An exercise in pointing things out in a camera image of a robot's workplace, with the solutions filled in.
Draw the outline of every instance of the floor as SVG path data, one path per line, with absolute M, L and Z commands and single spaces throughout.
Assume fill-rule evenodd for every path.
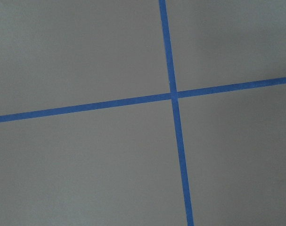
M 0 226 L 286 226 L 286 0 L 0 0 Z

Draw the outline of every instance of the blue tape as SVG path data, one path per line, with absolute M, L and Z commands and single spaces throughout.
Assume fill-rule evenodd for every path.
M 286 84 L 286 77 L 278 78 L 278 79 L 268 79 L 268 80 L 244 82 L 244 83 L 238 83 L 238 84 L 232 84 L 232 85 L 224 85 L 224 86 L 180 91 L 177 93 L 177 95 L 178 95 L 178 98 L 194 97 L 194 96 L 230 92 L 230 91 L 236 91 L 236 90 L 242 90 L 242 89 L 253 89 L 253 88 L 259 88 L 259 87 L 265 87 L 265 86 L 275 86 L 275 85 L 280 85 L 280 84 Z
M 169 99 L 171 99 L 170 93 L 164 93 L 164 94 L 157 94 L 157 95 L 151 95 L 151 96 L 145 96 L 145 97 L 134 97 L 134 98 L 111 100 L 111 101 L 105 101 L 105 102 L 99 102 L 99 103 L 93 103 L 93 104 L 60 107 L 60 108 L 54 108 L 54 109 L 24 112 L 24 113 L 17 113 L 17 114 L 8 114 L 8 115 L 1 115 L 0 122 L 38 118 L 38 117 L 44 117 L 44 116 L 73 113 L 73 112 L 83 112 L 83 111 L 90 111 L 90 110 L 109 108 L 109 107 L 135 105 L 135 104 L 149 103 L 149 102 L 169 100 Z
M 175 127 L 177 149 L 178 149 L 179 161 L 180 161 L 180 174 L 181 174 L 181 181 L 182 181 L 182 189 L 184 193 L 187 223 L 188 223 L 188 226 L 194 226 L 188 173 L 187 173 L 187 165 L 186 165 L 186 157 L 185 157 L 185 148 L 184 148 L 181 121 L 180 121 L 180 108 L 179 108 L 178 95 L 177 95 L 177 89 L 176 89 L 173 56 L 172 56 L 172 48 L 171 48 L 170 32 L 169 32 L 168 16 L 167 16 L 165 0 L 159 0 L 159 6 L 160 6 L 160 14 L 161 14 L 161 20 L 162 20 L 163 40 L 164 40 L 165 52 L 166 52 L 167 70 L 168 70 L 169 85 L 170 85 L 170 92 L 171 92 L 174 127 Z

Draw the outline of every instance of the gray floor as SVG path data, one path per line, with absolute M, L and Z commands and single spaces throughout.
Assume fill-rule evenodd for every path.
M 167 0 L 178 90 L 286 77 L 286 0 Z M 169 92 L 157 0 L 0 0 L 0 115 Z M 286 226 L 286 85 L 179 99 L 196 226 Z M 0 226 L 184 226 L 171 101 L 0 123 Z

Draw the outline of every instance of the vertical blue line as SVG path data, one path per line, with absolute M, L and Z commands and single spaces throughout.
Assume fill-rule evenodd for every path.
M 174 74 L 172 48 L 171 48 L 170 32 L 169 32 L 168 16 L 167 16 L 165 0 L 159 0 L 159 6 L 160 6 L 160 13 L 161 13 L 162 27 L 163 27 L 163 40 L 165 44 L 170 94 L 171 94 L 171 102 L 172 102 L 173 117 L 174 117 L 174 127 L 175 127 L 177 149 L 178 149 L 179 161 L 180 161 L 180 174 L 181 174 L 181 181 L 182 181 L 182 190 L 184 193 L 187 223 L 188 223 L 188 226 L 194 226 L 188 173 L 187 173 L 187 165 L 186 165 L 186 157 L 185 157 L 185 148 L 184 148 L 181 122 L 180 122 L 180 108 L 179 108 L 179 102 L 177 98 L 176 80 L 175 80 L 175 74 Z

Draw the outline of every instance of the blue line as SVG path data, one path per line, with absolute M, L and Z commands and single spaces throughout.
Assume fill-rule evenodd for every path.
M 253 89 L 265 86 L 274 86 L 280 84 L 286 84 L 286 77 L 278 79 L 261 80 L 261 81 L 251 81 L 251 82 L 244 82 L 232 85 L 202 88 L 202 89 L 179 91 L 177 94 L 178 98 L 184 98 L 184 97 L 194 97 L 194 96 L 201 96 L 213 93 L 230 92 L 242 89 Z
M 128 98 L 128 99 L 111 100 L 111 101 L 105 101 L 105 102 L 99 102 L 99 103 L 93 103 L 93 104 L 60 107 L 60 108 L 40 110 L 40 111 L 34 111 L 34 112 L 8 114 L 8 115 L 1 115 L 0 122 L 31 119 L 31 118 L 38 118 L 38 117 L 44 117 L 44 116 L 73 113 L 73 112 L 83 112 L 83 111 L 90 111 L 90 110 L 109 108 L 109 107 L 135 105 L 135 104 L 169 100 L 169 99 L 171 99 L 170 93 L 164 93 L 164 94 L 157 94 L 157 95 L 151 95 L 151 96 L 145 96 L 145 97 L 134 97 L 134 98 Z
M 174 117 L 174 127 L 175 127 L 177 149 L 178 149 L 179 161 L 180 161 L 180 174 L 181 174 L 181 181 L 182 181 L 182 189 L 184 193 L 187 224 L 188 226 L 194 226 L 188 173 L 187 173 L 187 165 L 186 165 L 186 157 L 185 157 L 185 148 L 184 148 L 181 121 L 180 121 L 180 108 L 179 108 L 178 97 L 177 97 L 176 80 L 175 80 L 175 74 L 174 74 L 173 56 L 172 56 L 172 48 L 171 48 L 170 32 L 169 32 L 168 16 L 167 16 L 165 0 L 159 0 L 159 6 L 160 6 L 160 13 L 161 13 L 162 27 L 163 27 L 163 40 L 164 40 L 165 52 L 166 52 L 166 61 L 167 61 L 167 69 L 168 69 L 168 77 L 169 77 L 169 85 L 170 85 L 170 92 L 171 92 L 173 117 Z

